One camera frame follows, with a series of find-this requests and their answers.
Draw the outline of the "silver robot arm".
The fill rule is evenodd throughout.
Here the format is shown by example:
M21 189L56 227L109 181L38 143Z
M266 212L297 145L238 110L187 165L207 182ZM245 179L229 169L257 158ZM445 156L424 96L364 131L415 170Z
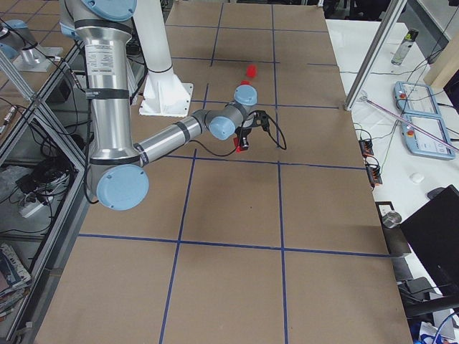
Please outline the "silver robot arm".
M241 148L267 114L256 109L257 91L236 88L221 110L189 112L193 87L174 72L159 1L61 1L60 25L85 48L86 98L95 140L89 153L89 188L105 207L125 211L148 193L144 166L210 132L219 140L235 135ZM172 116L176 122L140 143L131 135L131 98L126 45L137 36L146 63L143 115Z

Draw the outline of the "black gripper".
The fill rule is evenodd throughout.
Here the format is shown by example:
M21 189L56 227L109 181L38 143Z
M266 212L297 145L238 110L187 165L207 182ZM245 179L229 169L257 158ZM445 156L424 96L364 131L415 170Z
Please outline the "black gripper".
M268 114L264 110L253 110L248 118L239 127L238 147L240 151L247 151L250 147L248 135L253 128L261 127L265 132L269 132Z

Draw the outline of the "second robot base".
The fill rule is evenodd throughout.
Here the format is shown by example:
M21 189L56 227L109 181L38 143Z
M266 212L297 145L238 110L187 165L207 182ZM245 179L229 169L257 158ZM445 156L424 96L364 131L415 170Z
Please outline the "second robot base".
M63 48L42 47L24 21L12 19L1 23L1 51L19 71L46 72Z

